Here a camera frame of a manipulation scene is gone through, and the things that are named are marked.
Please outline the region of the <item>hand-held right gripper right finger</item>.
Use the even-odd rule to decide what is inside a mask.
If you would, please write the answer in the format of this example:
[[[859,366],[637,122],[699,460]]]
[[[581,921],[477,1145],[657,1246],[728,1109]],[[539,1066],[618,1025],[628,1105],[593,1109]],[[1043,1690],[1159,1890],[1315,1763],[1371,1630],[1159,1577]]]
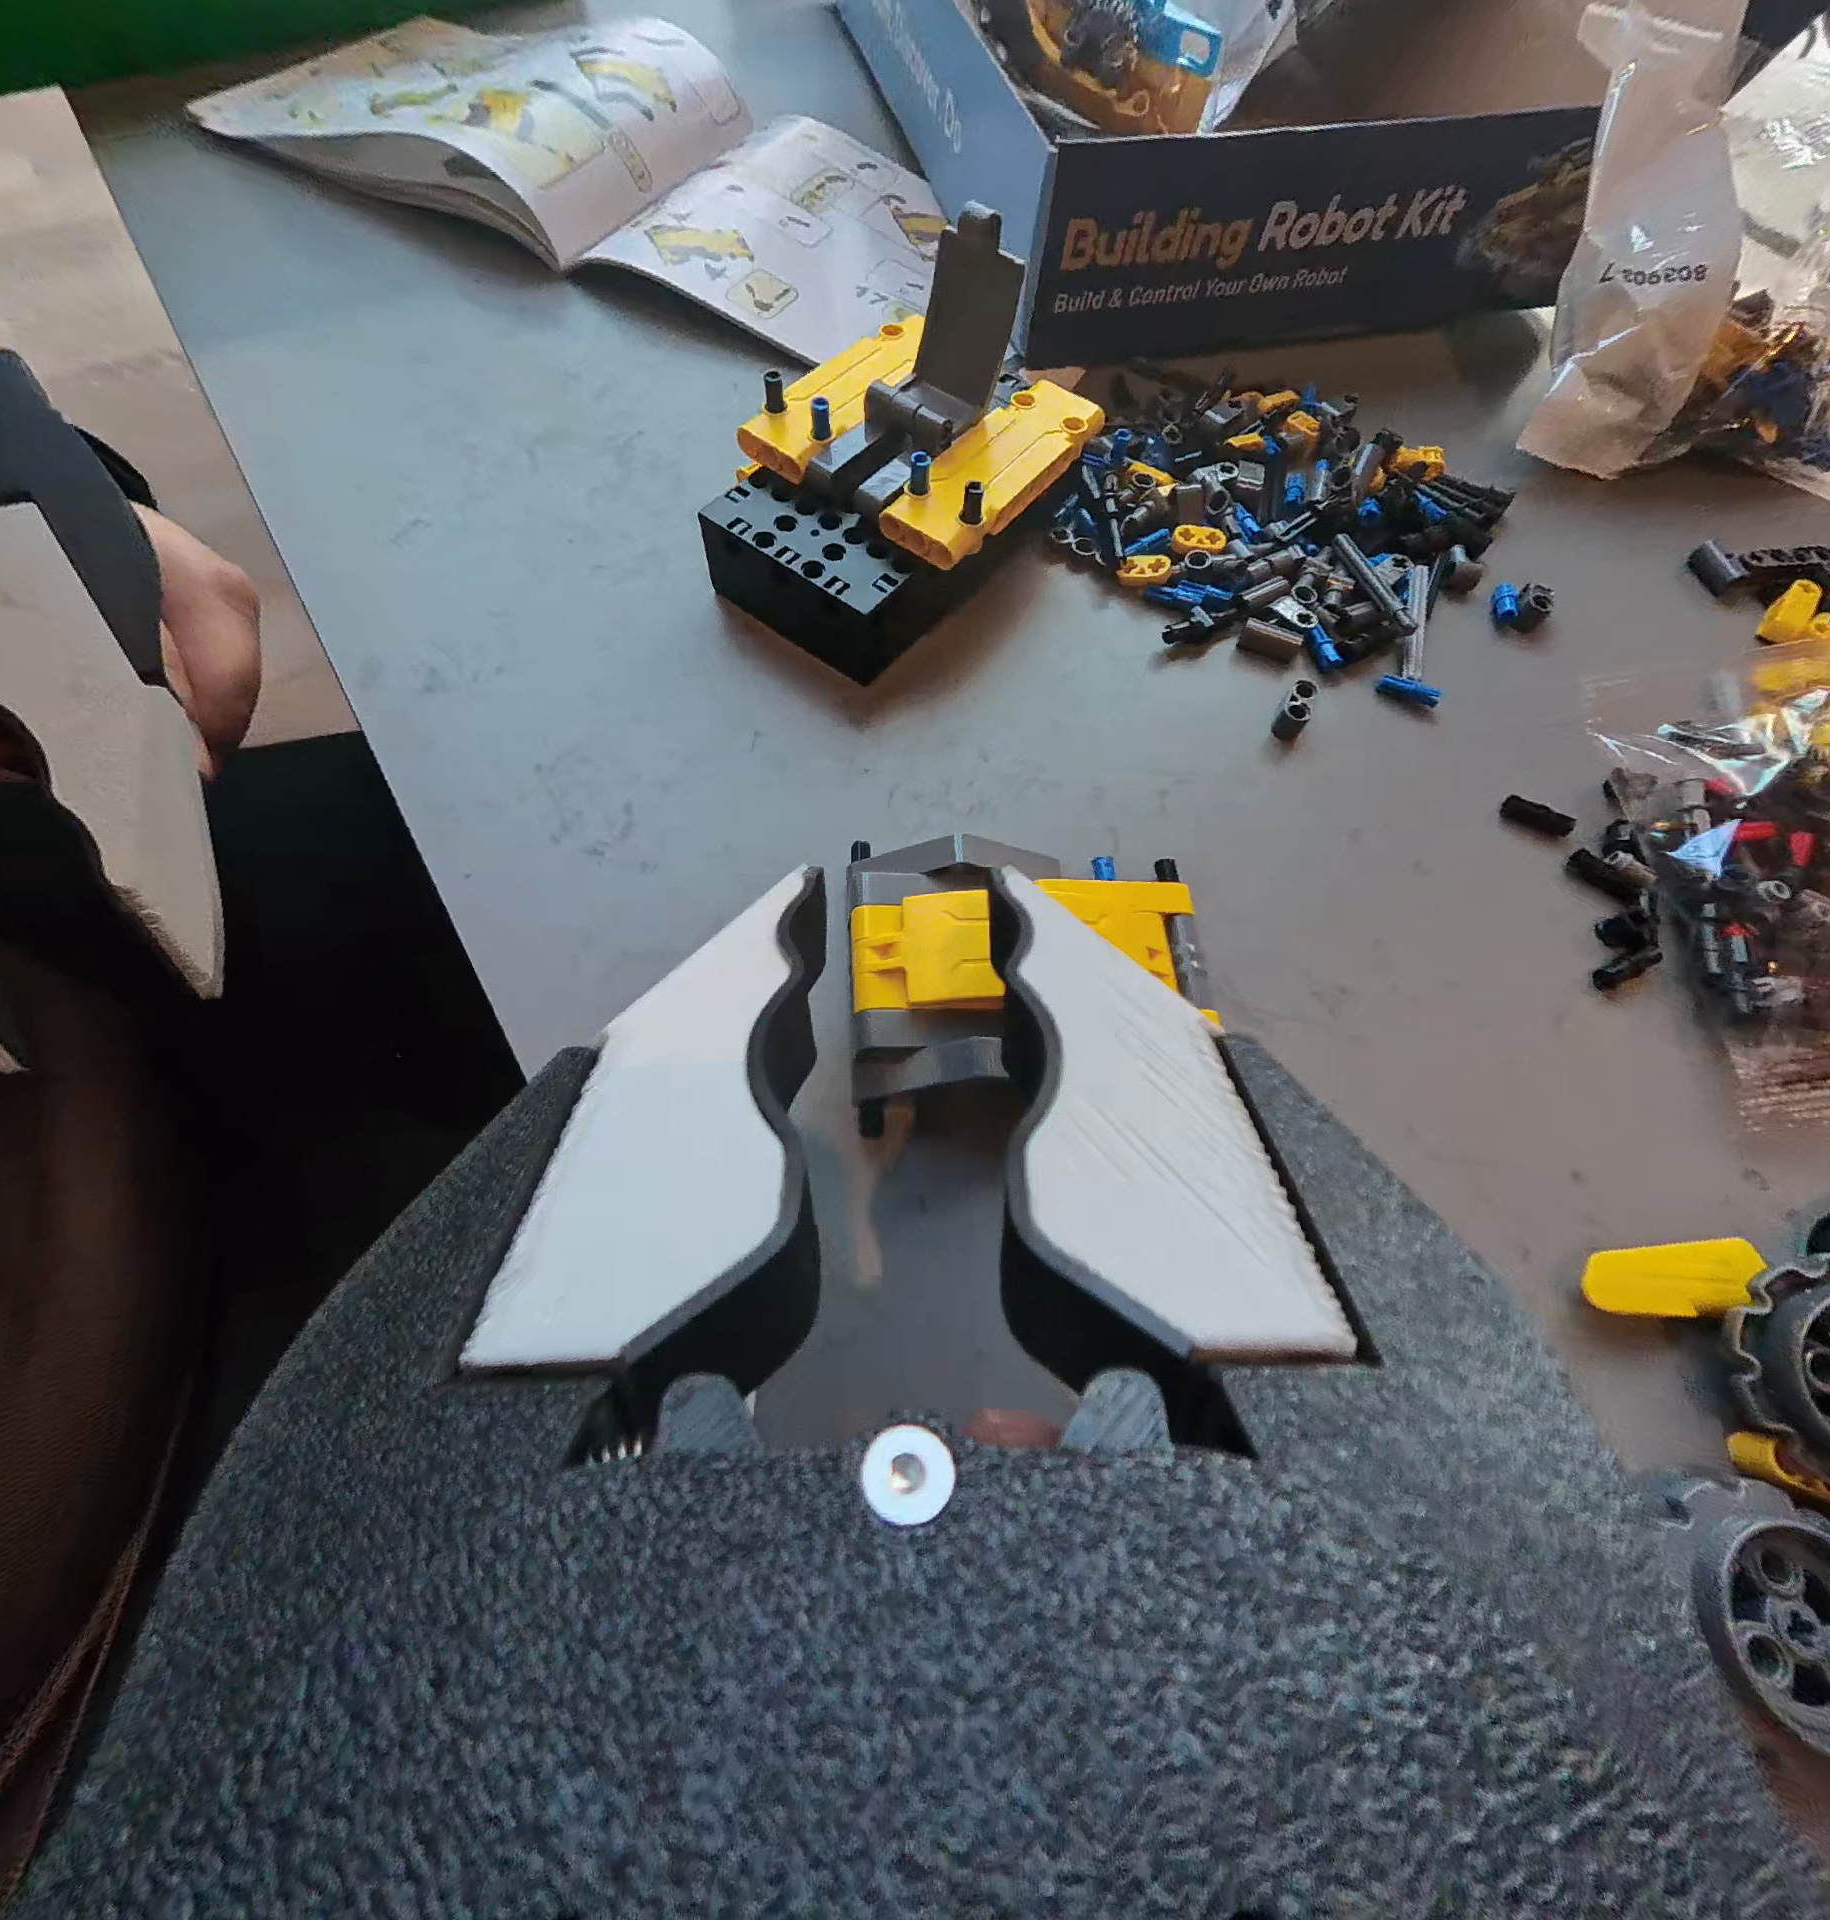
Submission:
[[[1071,1283],[1171,1363],[1358,1363],[1228,1033],[1023,866],[993,871],[993,958],[1027,1090],[1008,1157],[1023,1278]]]

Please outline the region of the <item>yellow grey brick assembly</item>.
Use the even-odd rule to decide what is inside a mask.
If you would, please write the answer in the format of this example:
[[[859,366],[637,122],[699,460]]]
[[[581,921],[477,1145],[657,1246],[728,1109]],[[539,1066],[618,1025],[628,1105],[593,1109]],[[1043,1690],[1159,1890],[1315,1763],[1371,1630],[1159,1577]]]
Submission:
[[[877,1145],[886,1109],[941,1090],[1008,1090],[1008,986],[993,958],[993,871],[1012,866],[1059,896],[1090,933],[1191,997],[1207,1025],[1207,969],[1191,947],[1191,886],[1171,855],[1154,871],[1059,871],[1043,847],[993,837],[938,837],[910,847],[851,847],[851,1105]]]

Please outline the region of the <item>clear bag of black parts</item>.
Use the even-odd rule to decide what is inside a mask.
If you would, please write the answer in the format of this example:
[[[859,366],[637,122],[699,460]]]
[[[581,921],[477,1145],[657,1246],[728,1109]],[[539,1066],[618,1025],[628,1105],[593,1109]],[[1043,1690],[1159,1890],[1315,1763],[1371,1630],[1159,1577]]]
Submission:
[[[1830,1123],[1830,634],[1584,688],[1670,978],[1744,1123]]]

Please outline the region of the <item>grey desk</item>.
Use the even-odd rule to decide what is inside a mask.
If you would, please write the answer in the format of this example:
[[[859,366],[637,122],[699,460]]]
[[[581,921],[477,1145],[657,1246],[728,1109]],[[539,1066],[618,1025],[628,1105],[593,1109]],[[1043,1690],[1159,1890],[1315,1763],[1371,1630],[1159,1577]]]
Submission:
[[[183,104],[227,82],[89,89],[76,128],[516,1068],[784,866],[843,896],[851,841],[1177,855],[1218,1012],[1549,1323],[1627,1463],[1724,1469],[1687,1340],[1584,1315],[1581,1258],[1687,1238],[1784,1258],[1830,1214],[1830,1123],[1748,1136],[1680,986],[1584,991],[1601,896],[1501,795],[1595,829],[1584,688],[1694,688],[1748,647],[1687,541],[1830,541],[1830,507],[1521,463],[1514,316],[1238,353],[1514,490],[1491,574],[1549,580],[1549,628],[1447,604],[1437,719],[1334,688],[1280,750],[1262,665],[1159,665],[1141,604],[1027,541],[851,688],[703,587],[692,521],[771,366],[749,327],[213,142]]]

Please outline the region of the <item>person's left hand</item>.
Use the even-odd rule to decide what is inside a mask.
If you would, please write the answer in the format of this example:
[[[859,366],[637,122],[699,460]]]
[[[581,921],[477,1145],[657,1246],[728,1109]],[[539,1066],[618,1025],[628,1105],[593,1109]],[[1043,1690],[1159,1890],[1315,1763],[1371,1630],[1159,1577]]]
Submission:
[[[222,762],[248,741],[261,719],[261,587],[183,521],[152,507],[137,507],[137,521],[155,551],[168,688],[196,733],[196,769],[222,780]]]

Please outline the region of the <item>person's black trousers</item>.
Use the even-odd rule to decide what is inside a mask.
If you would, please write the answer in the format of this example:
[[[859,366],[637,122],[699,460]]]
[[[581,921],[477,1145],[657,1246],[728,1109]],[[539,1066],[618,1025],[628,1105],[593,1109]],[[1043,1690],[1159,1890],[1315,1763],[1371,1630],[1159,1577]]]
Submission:
[[[187,1145],[232,1363],[516,1094],[516,1057],[363,733],[244,750],[213,795],[227,991],[187,1033]]]

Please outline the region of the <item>scattered black connector pieces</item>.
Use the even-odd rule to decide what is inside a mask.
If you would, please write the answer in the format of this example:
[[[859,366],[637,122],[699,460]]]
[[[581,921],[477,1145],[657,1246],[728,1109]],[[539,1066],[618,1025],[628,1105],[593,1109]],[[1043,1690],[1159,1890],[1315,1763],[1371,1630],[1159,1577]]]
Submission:
[[[1606,820],[1595,841],[1581,837],[1574,813],[1501,795],[1501,829],[1535,837],[1558,847],[1566,885],[1601,896],[1606,912],[1595,921],[1595,991],[1615,997],[1668,958],[1668,909],[1649,855],[1636,855],[1636,820]]]

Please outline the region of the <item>yellow curved panel piece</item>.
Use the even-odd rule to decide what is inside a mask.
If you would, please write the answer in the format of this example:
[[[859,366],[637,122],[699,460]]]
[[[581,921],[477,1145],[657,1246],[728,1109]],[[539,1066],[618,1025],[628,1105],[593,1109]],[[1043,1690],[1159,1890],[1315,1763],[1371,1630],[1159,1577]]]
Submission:
[[[1704,1323],[1704,1315],[1738,1315],[1760,1278],[1770,1250],[1744,1238],[1636,1246],[1636,1250],[1595,1250],[1581,1268],[1581,1301],[1645,1323]]]

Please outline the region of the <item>instruction booklet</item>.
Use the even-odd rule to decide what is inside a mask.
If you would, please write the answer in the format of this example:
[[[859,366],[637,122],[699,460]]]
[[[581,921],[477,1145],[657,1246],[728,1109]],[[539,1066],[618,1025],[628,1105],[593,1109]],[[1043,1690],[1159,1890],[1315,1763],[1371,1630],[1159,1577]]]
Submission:
[[[756,128],[671,15],[471,34],[409,15],[313,61],[196,94],[187,122],[322,181],[506,227],[539,267],[628,267],[829,366],[920,324],[941,203],[826,122]]]

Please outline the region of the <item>black battery box yellow assembly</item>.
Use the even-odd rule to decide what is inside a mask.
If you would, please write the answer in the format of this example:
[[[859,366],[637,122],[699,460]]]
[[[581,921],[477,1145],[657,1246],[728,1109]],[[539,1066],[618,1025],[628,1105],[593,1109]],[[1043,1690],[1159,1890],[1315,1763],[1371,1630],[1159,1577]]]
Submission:
[[[993,580],[1102,439],[1084,396],[1008,366],[1023,287],[997,216],[968,203],[938,233],[928,316],[765,381],[741,477],[699,511],[713,597],[877,688]]]

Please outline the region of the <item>pile of small connector pieces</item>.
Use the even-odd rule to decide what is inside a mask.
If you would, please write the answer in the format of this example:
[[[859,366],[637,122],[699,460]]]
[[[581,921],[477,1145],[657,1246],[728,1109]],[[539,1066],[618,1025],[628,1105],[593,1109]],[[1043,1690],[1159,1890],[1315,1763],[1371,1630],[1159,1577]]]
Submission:
[[[1510,511],[1510,477],[1370,425],[1358,396],[1128,366],[1106,381],[1077,477],[1043,507],[1043,541],[1143,604],[1159,651],[1229,647],[1330,694],[1430,688],[1447,597],[1482,597],[1501,634],[1535,634],[1558,587],[1482,574]]]

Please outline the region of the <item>pile of wheels and beams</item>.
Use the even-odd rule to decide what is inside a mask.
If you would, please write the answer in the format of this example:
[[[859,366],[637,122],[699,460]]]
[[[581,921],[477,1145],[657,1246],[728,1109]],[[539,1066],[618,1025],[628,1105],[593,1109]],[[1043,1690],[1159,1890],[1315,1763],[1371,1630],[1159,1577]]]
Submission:
[[[1724,1690],[1830,1763],[1830,1214],[1704,1323],[1738,1481],[1668,1481],[1668,1526]]]

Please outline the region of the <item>dark bent beam piece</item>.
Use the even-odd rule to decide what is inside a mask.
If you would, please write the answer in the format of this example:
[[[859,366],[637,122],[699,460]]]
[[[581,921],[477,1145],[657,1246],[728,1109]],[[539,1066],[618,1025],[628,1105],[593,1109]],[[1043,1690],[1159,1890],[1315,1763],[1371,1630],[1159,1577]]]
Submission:
[[[1830,612],[1830,541],[1794,541],[1794,551],[1724,551],[1724,541],[1694,541],[1687,551],[1687,574],[1711,587],[1711,597],[1784,597],[1794,580],[1811,580],[1824,587],[1824,612]]]

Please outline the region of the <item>blue kit box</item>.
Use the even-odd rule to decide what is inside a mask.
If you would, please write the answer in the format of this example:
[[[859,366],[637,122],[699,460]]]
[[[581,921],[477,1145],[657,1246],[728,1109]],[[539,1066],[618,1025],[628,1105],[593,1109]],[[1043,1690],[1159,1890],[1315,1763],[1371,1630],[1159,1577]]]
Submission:
[[[1601,61],[1566,0],[1280,10],[1218,136],[1077,136],[978,10],[843,0],[941,216],[1023,253],[1023,366],[1102,372],[1558,304]]]

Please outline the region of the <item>clear bag of yellow blue parts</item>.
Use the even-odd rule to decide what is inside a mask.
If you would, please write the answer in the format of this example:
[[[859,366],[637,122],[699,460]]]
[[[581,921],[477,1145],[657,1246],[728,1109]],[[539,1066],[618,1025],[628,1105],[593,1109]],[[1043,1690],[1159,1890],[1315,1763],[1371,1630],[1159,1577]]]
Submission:
[[[1521,460],[1830,469],[1830,10],[1738,89],[1744,10],[1584,10],[1601,128]]]

